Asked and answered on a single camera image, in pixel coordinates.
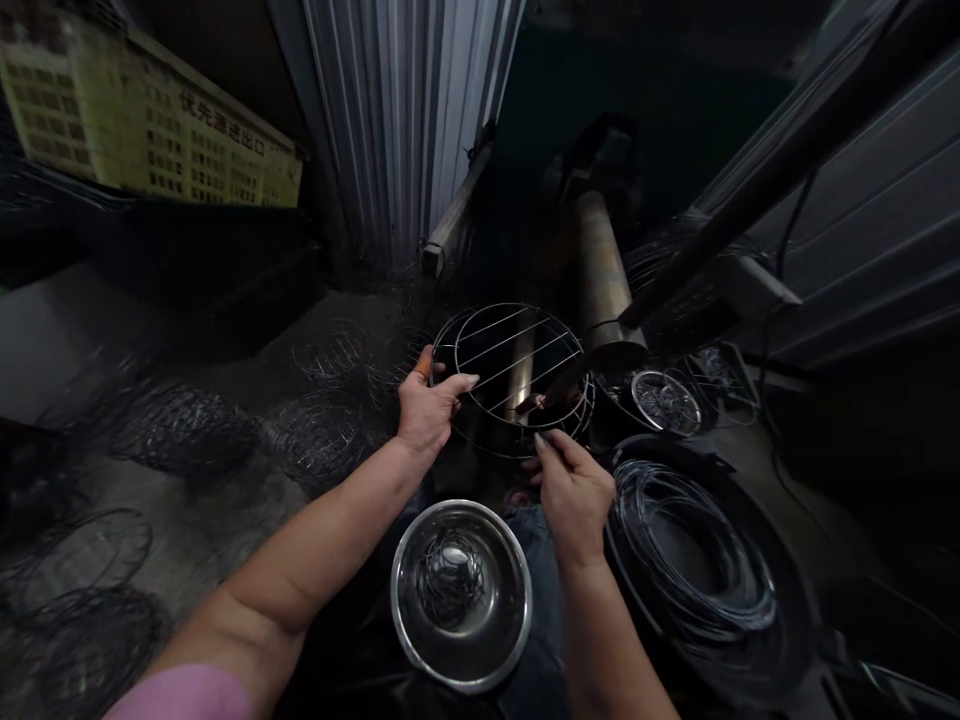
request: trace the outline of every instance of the metal bowl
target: metal bowl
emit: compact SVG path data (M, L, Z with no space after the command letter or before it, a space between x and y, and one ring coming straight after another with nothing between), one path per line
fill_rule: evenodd
M693 394L659 370L637 373L630 385L630 394L640 414L655 430L669 430L689 437L703 424L703 414Z
M451 529L465 539L479 570L480 591L454 626L431 619L419 591L422 559ZM445 557L462 562L457 548ZM492 689L516 667L530 634L530 570L507 524L483 505L447 500L426 509L407 528L390 576L393 624L410 662L467 695Z

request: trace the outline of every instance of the wire basket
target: wire basket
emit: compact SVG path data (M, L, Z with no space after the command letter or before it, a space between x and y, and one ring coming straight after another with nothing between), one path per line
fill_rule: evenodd
M525 350L518 340L528 343ZM479 375L476 387L461 398L463 411L454 418L454 429L486 452L528 458L535 454L535 432L559 428L576 438L587 430L596 401L590 375L551 407L525 418L511 416L524 398L545 392L581 354L576 336L549 313L530 305L500 303L465 310L444 326L434 343L430 382L442 382L451 373ZM446 366L442 373L436 363ZM519 381L511 370L523 365L528 379Z

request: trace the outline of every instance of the person's leg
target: person's leg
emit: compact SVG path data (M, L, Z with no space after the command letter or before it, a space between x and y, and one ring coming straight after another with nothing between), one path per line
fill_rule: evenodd
M566 720L570 703L564 678L560 576L553 538L539 505L521 507L506 520L530 568L533 620L527 647L500 696L500 706L507 720Z

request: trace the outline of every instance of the metal pipe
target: metal pipe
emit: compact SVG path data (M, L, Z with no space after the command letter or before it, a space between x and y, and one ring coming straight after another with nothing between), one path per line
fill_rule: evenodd
M960 2L918 3L620 315L640 327L960 37Z
M601 345L624 341L617 318L630 305L630 286L603 195L596 191L584 193L577 200L576 212L583 281L582 322L586 350L590 352Z
M517 336L517 342L514 345L513 359L521 362L515 363L510 370L510 377L507 380L507 392L510 395L507 399L513 398L513 402L506 402L507 409L504 412L504 418L507 422L527 424L526 415L517 414L517 406L520 405L530 394L530 386L533 384L533 349L534 340L537 337L537 314L533 308L524 308L520 313L520 322L517 323L520 332Z

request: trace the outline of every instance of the metal sheet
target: metal sheet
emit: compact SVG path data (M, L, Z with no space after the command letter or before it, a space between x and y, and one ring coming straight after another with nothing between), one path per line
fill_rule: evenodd
M525 0L270 0L314 138L328 137L339 202L357 254L412 265L467 174L466 150L495 119ZM291 51L309 37L314 68Z
M848 0L828 18L816 65L696 203L710 212L867 51L893 2ZM775 324L771 353L824 368L955 320L960 306L960 52L821 168L794 229L785 281L804 301ZM773 250L799 188L750 231Z

